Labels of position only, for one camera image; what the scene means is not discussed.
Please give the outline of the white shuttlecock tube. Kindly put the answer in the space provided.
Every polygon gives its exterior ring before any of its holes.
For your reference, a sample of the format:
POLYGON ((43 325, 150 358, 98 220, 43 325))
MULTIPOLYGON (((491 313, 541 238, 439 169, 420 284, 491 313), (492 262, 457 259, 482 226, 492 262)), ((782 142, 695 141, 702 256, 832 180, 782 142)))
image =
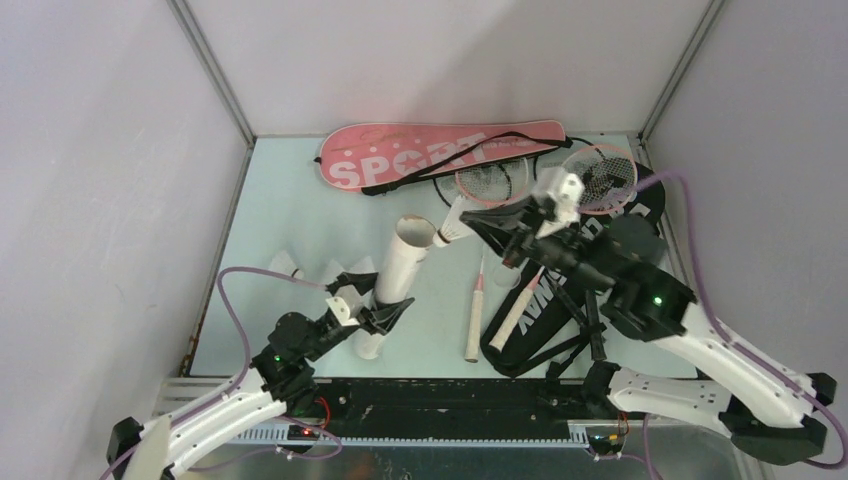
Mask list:
MULTIPOLYGON (((435 231, 429 220, 418 215, 405 215, 397 221, 378 271, 372 303, 391 304, 409 298, 414 279, 433 246, 435 231)), ((359 330, 353 336, 354 352, 365 360, 376 359, 388 335, 369 335, 359 330)))

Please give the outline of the pink SPORT racket bag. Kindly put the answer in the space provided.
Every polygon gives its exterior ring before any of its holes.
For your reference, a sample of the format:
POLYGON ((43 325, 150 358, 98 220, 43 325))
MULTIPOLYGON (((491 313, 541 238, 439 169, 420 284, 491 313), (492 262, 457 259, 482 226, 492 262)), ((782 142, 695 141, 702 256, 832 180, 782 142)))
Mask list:
POLYGON ((573 146, 556 120, 511 124, 360 123, 331 133, 315 163, 338 189, 377 196, 407 185, 573 146))

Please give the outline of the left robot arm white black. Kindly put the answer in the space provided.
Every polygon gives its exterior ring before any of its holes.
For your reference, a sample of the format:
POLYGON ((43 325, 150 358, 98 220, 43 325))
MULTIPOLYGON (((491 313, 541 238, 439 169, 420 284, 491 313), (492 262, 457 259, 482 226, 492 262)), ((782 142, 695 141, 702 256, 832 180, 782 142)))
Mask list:
POLYGON ((386 334, 414 300, 367 305, 378 273, 343 272, 318 290, 325 313, 311 319, 282 315, 259 353, 245 354, 242 369, 190 403, 146 423, 127 417, 113 426, 104 479, 176 479, 199 460, 256 425, 312 411, 318 400, 313 362, 354 332, 386 334))

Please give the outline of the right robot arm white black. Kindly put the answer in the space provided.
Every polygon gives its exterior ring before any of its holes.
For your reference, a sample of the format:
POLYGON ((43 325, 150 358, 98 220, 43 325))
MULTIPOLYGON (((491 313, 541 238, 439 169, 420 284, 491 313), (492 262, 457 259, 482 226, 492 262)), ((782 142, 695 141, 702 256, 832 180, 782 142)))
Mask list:
POLYGON ((674 354, 704 375, 658 378, 596 362, 581 392, 588 414, 659 415, 708 429, 769 464, 819 465, 837 425, 828 411, 836 381, 790 370, 711 316, 704 296, 659 267, 666 243, 646 218, 618 216, 592 237, 572 227, 542 235, 547 216, 528 199, 466 212, 460 220, 505 265, 531 261, 604 294, 600 313, 621 335, 674 354))

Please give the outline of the white shuttlecock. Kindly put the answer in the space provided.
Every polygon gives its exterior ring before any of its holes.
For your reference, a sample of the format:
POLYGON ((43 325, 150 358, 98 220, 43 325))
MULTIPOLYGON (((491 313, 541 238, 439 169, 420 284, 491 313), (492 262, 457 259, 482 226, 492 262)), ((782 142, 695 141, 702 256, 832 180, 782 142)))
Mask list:
POLYGON ((286 250, 279 250, 272 256, 268 269, 295 279, 304 278, 304 272, 286 250))
POLYGON ((353 274, 370 274, 376 271, 374 261, 370 256, 366 256, 357 261, 348 269, 348 272, 353 274))
POLYGON ((474 234, 473 230, 460 220, 461 215, 472 205, 473 202, 464 195, 459 195, 455 198, 451 204, 448 215, 433 235, 432 240, 434 246, 443 248, 456 240, 460 240, 474 234))
POLYGON ((324 269, 321 277, 321 283, 328 285, 334 283, 338 276, 344 272, 344 267, 336 260, 331 259, 324 269))

